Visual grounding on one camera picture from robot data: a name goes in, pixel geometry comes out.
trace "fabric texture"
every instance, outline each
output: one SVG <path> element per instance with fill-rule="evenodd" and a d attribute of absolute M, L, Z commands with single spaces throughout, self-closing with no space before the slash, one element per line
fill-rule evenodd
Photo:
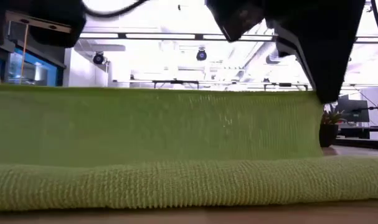
<path fill-rule="evenodd" d="M 269 205 L 378 198 L 378 158 L 0 164 L 0 211 Z"/>
<path fill-rule="evenodd" d="M 313 92 L 218 92 L 0 85 L 0 162 L 320 157 Z"/>
<path fill-rule="evenodd" d="M 0 211 L 378 198 L 378 158 L 324 158 L 313 92 L 0 85 Z"/>

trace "computer monitor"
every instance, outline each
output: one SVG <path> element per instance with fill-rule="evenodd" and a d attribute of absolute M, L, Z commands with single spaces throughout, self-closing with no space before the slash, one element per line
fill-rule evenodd
<path fill-rule="evenodd" d="M 370 122 L 366 100 L 338 99 L 337 109 L 343 111 L 342 119 L 348 122 Z"/>
<path fill-rule="evenodd" d="M 349 95 L 342 95 L 339 97 L 340 100 L 349 100 Z"/>

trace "fluorescent light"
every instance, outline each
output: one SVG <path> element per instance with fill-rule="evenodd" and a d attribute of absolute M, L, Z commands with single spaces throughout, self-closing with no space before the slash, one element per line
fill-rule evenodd
<path fill-rule="evenodd" d="M 217 39 L 217 40 L 225 40 L 224 35 L 204 35 L 204 39 Z"/>
<path fill-rule="evenodd" d="M 80 38 L 118 38 L 118 34 L 81 33 Z"/>
<path fill-rule="evenodd" d="M 271 41 L 271 35 L 243 35 L 240 40 L 253 40 L 253 41 Z M 204 39 L 207 40 L 225 40 L 223 35 L 204 35 Z"/>
<path fill-rule="evenodd" d="M 241 36 L 240 40 L 257 40 L 257 41 L 271 41 L 272 36 L 248 36 L 248 35 L 243 35 Z"/>
<path fill-rule="evenodd" d="M 194 39 L 194 34 L 127 34 L 129 39 Z"/>
<path fill-rule="evenodd" d="M 356 42 L 378 43 L 378 37 L 358 37 Z"/>

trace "green microfiber cloth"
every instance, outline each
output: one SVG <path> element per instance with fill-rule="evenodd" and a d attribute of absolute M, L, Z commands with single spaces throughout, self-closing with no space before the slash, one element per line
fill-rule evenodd
<path fill-rule="evenodd" d="M 378 158 L 323 158 L 313 92 L 0 85 L 0 211 L 378 198 Z"/>
<path fill-rule="evenodd" d="M 0 85 L 0 162 L 93 167 L 321 157 L 314 92 Z"/>
<path fill-rule="evenodd" d="M 0 211 L 369 198 L 378 198 L 378 157 L 149 162 L 94 168 L 0 164 Z"/>

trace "metal frame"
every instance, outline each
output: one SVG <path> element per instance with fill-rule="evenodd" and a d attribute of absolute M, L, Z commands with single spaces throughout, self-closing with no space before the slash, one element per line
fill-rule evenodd
<path fill-rule="evenodd" d="M 117 37 L 80 37 L 85 40 L 200 40 L 200 41 L 224 41 L 225 37 L 222 34 L 193 34 L 193 33 L 163 33 L 163 32 L 82 32 L 83 34 L 117 34 Z M 156 38 L 156 37 L 128 37 L 130 34 L 139 35 L 193 35 L 193 38 Z M 220 38 L 204 38 L 204 36 L 211 35 Z M 243 35 L 243 37 L 251 39 L 239 39 L 237 42 L 275 42 L 276 35 Z M 372 39 L 373 41 L 355 41 L 355 44 L 378 44 L 378 37 L 376 36 L 357 36 L 356 39 Z"/>
<path fill-rule="evenodd" d="M 39 19 L 18 12 L 6 11 L 6 20 L 68 34 L 71 33 L 71 27 L 69 25 L 47 21 L 45 19 Z"/>
<path fill-rule="evenodd" d="M 220 81 L 197 81 L 197 80 L 126 80 L 118 81 L 113 80 L 115 83 L 154 83 L 154 89 L 162 88 L 165 83 L 170 84 L 195 84 L 197 85 L 197 90 L 200 89 L 200 85 L 242 85 L 247 86 L 248 89 L 259 89 L 259 90 L 274 90 L 274 88 L 269 88 L 268 86 L 280 86 L 282 88 L 297 87 L 298 91 L 302 91 L 299 87 L 304 87 L 305 91 L 312 91 L 312 87 L 309 83 L 264 83 L 264 82 L 220 82 Z M 347 84 L 344 83 L 341 90 L 354 90 L 355 87 L 378 87 L 378 84 Z"/>

